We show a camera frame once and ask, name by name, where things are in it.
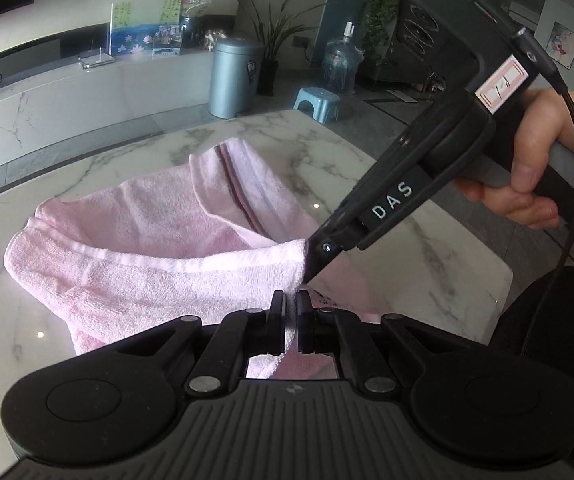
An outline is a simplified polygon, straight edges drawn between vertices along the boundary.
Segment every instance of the water dispenser bottle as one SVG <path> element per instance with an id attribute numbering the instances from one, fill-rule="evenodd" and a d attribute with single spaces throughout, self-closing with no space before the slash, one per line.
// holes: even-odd
<path id="1" fill-rule="evenodd" d="M 363 50 L 353 44 L 354 25 L 347 22 L 342 38 L 330 40 L 323 57 L 323 85 L 336 94 L 353 94 L 358 65 L 365 59 Z"/>

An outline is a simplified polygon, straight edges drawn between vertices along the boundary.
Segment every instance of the pink towel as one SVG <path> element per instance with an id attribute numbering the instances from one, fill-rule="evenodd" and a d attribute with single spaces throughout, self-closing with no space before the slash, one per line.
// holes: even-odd
<path id="1" fill-rule="evenodd" d="M 214 324 L 235 310 L 268 308 L 275 290 L 293 295 L 305 238 L 317 227 L 260 156 L 230 139 L 184 166 L 74 202 L 47 200 L 4 262 L 67 323 L 80 354 L 183 314 Z M 345 257 L 310 285 L 364 320 L 383 312 Z M 283 359 L 253 358 L 248 377 L 314 374 L 324 360 L 303 360 L 293 339 L 291 325 Z"/>

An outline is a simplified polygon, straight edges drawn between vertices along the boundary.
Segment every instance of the white marble countertop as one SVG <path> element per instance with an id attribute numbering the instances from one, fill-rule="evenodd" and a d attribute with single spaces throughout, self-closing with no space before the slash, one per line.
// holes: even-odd
<path id="1" fill-rule="evenodd" d="M 10 238 L 47 198 L 74 199 L 187 161 L 229 138 L 246 139 L 319 221 L 372 165 L 369 156 L 298 111 L 221 121 L 144 140 L 75 162 L 0 194 L 0 403 L 19 378 L 74 355 L 65 323 L 20 288 L 3 267 Z M 432 202 L 369 250 L 350 253 L 391 307 L 487 342 L 512 271 Z M 0 424 L 0 473 L 14 454 Z"/>
<path id="2" fill-rule="evenodd" d="M 0 165 L 111 124 L 204 104 L 212 63 L 213 53 L 204 50 L 157 58 L 143 52 L 89 70 L 75 63 L 5 86 Z"/>

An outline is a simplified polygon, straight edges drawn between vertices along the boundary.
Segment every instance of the hand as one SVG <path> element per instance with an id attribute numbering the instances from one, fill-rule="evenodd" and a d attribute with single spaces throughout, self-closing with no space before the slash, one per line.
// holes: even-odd
<path id="1" fill-rule="evenodd" d="M 574 151 L 574 126 L 563 99 L 553 89 L 528 90 L 523 100 L 526 111 L 513 143 L 511 186 L 494 188 L 467 178 L 457 178 L 454 184 L 471 202 L 482 202 L 497 215 L 532 229 L 557 227 L 556 203 L 532 191 L 556 140 Z"/>

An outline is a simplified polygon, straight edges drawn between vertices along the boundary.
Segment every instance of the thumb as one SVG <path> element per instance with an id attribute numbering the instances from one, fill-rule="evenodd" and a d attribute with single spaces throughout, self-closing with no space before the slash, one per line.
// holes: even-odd
<path id="1" fill-rule="evenodd" d="M 512 187 L 520 193 L 533 191 L 549 162 L 551 145 L 564 127 L 563 99 L 542 91 L 531 102 L 513 139 Z"/>

